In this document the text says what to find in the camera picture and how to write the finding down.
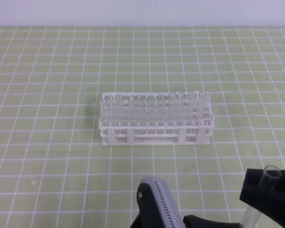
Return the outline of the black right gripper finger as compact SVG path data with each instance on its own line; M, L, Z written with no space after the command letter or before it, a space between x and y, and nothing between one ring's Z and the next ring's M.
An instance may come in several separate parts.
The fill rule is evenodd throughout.
M247 169L239 199L285 228L285 170L269 193L257 189L263 170Z

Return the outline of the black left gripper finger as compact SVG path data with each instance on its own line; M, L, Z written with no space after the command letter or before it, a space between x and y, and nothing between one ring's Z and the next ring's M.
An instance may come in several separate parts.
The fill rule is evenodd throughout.
M217 222L199 218L195 215L187 215L183 218L187 228L240 228L240 223Z

